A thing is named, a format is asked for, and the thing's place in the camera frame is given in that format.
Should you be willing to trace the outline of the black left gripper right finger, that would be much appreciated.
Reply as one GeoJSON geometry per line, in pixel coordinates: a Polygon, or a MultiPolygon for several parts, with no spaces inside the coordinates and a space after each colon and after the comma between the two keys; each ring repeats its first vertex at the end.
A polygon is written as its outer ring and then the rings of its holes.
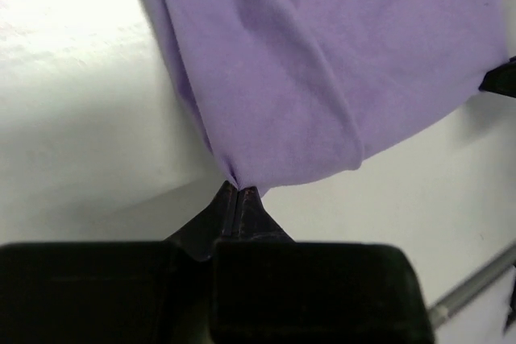
{"type": "Polygon", "coordinates": [[[418,277],[398,247],[295,242],[254,188],[222,187],[212,255],[216,343],[432,343],[418,277]]]}

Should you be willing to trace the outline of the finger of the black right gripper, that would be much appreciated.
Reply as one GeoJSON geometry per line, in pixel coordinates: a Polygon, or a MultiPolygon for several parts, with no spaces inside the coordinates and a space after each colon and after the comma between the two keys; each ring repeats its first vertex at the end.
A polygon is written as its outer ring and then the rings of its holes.
{"type": "Polygon", "coordinates": [[[487,72],[479,90],[481,92],[516,98],[515,57],[511,57],[507,63],[487,72]]]}

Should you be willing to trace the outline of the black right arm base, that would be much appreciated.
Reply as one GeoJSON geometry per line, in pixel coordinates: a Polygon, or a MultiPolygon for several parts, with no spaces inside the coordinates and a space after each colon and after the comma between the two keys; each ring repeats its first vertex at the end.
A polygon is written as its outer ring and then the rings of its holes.
{"type": "Polygon", "coordinates": [[[510,327],[515,323],[516,319],[516,281],[513,281],[513,288],[509,299],[509,312],[506,316],[506,322],[503,327],[503,334],[506,335],[510,331],[510,327]]]}

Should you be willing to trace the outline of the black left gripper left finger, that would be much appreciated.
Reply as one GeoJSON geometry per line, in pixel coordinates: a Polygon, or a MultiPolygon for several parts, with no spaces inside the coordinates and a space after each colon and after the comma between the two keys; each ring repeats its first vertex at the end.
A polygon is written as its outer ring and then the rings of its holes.
{"type": "Polygon", "coordinates": [[[152,242],[23,242],[1,249],[4,343],[167,343],[205,293],[236,203],[224,183],[179,231],[152,242]]]}

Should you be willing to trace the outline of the purple t-shirt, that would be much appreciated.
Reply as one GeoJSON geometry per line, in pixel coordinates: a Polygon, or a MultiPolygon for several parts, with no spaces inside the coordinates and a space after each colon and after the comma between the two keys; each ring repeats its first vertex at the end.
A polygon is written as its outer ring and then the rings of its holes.
{"type": "Polygon", "coordinates": [[[508,59],[501,0],[143,0],[224,176],[271,189],[355,170],[508,59]]]}

